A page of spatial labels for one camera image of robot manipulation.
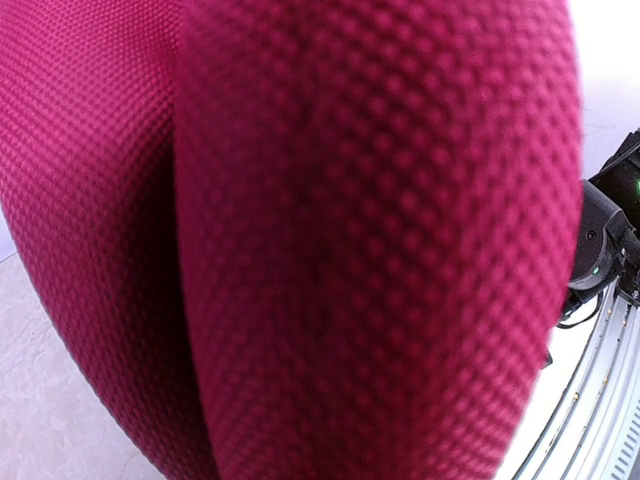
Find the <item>red student backpack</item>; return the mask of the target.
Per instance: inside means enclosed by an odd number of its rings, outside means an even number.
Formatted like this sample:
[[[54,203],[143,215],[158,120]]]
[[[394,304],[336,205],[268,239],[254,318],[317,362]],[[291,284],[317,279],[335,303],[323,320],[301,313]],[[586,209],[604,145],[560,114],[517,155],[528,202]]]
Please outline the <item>red student backpack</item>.
[[[563,1],[5,1],[1,204],[170,479],[490,479],[560,316]]]

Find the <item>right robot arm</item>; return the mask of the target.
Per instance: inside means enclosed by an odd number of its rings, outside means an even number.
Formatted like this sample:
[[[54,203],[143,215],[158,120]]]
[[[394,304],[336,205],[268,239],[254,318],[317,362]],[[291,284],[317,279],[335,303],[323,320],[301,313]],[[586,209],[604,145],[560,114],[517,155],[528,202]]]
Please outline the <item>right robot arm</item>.
[[[612,283],[639,304],[639,132],[629,133],[616,152],[582,182],[583,206],[573,271],[557,326],[591,299],[600,307]]]

